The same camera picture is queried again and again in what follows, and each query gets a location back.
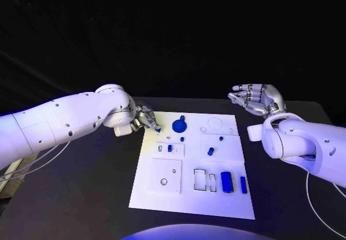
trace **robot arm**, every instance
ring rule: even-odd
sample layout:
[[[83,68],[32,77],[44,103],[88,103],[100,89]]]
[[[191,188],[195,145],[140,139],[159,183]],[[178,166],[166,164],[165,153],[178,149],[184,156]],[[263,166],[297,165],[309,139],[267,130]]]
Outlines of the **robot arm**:
[[[310,174],[346,187],[346,128],[306,122],[287,112],[283,96],[273,85],[234,86],[233,102],[264,116],[263,124],[248,127],[251,141],[261,141],[271,158],[302,167]]]
[[[137,104],[116,84],[2,116],[0,169],[18,159],[93,133],[101,124],[114,128],[117,137],[142,127],[162,129],[152,108]]]

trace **table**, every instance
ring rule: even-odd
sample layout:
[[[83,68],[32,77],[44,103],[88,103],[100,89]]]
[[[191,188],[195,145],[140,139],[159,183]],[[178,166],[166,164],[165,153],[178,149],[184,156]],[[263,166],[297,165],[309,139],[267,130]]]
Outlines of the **table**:
[[[101,126],[26,176],[0,218],[2,240],[120,239],[172,224],[218,225],[283,240],[341,239],[310,208],[306,171],[271,159],[263,143],[250,141],[247,127],[261,124],[263,117],[230,99],[135,100],[146,101],[156,111],[235,115],[256,220],[129,208],[145,130],[116,137],[114,130]],[[316,102],[287,101],[286,105],[309,122],[331,123]],[[315,176],[309,189],[322,219],[346,234],[346,199],[332,183]]]

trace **cable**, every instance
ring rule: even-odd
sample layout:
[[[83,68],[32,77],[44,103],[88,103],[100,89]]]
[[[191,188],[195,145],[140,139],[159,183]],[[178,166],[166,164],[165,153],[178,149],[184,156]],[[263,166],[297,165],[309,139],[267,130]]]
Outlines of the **cable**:
[[[28,168],[29,166],[32,166],[55,149],[58,146],[55,146],[35,161],[32,161],[29,164],[26,164],[22,168],[19,168],[16,171],[9,172],[8,174],[5,174],[3,176],[0,176],[0,179],[3,177],[6,177],[11,174],[18,173],[19,171],[22,171],[25,168]]]
[[[335,188],[338,189],[338,191],[341,192],[341,194],[344,195],[344,197],[346,198],[346,194],[342,192],[341,188],[338,187],[338,185],[333,183]]]
[[[309,196],[309,175],[310,173],[308,172],[308,175],[306,175],[306,195],[308,195],[308,200],[309,200],[309,203],[310,203],[310,207],[312,207],[312,210],[319,218],[319,220],[322,221],[322,223],[326,225],[326,227],[341,236],[346,239],[346,236],[344,236],[323,221],[323,219],[320,218],[318,212],[316,212],[316,209],[313,207],[313,204],[312,204],[312,201],[310,201],[310,196]]]
[[[67,143],[64,149],[60,151],[60,153],[55,155],[55,157],[54,157],[42,166],[39,166],[36,169],[34,169],[32,171],[29,171],[28,173],[22,174],[22,175],[19,175],[19,176],[15,176],[15,177],[11,177],[9,179],[0,180],[0,182],[9,181],[9,180],[12,180],[12,179],[16,179],[16,178],[25,176],[26,174],[34,173],[34,172],[35,172],[36,170],[39,170],[41,168],[44,168],[44,167],[55,160],[55,158],[61,155],[61,153],[64,152],[64,150],[65,150],[65,148],[67,148],[67,146],[68,146],[70,144],[71,144],[71,142]]]

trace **dark backdrop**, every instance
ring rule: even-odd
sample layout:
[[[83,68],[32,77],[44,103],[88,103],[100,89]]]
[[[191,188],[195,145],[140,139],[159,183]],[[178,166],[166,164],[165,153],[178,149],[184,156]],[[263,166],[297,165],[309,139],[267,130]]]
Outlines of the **dark backdrop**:
[[[266,83],[286,100],[319,102],[346,126],[336,9],[2,1],[0,114],[107,83],[133,96],[214,99]]]

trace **puzzle board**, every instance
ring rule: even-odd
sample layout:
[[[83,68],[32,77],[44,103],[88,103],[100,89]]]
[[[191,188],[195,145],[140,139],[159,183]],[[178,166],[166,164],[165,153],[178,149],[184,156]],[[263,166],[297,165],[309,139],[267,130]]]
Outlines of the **puzzle board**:
[[[162,131],[145,131],[129,207],[254,220],[250,186],[247,194],[241,186],[247,172],[235,116],[160,111],[155,115]],[[178,133],[172,124],[182,115],[188,128]],[[198,184],[207,184],[207,190],[195,190],[201,179],[201,171],[196,178],[195,170],[205,170]],[[233,175],[231,193],[224,192],[222,172]],[[215,175],[217,192],[211,191],[209,175]]]

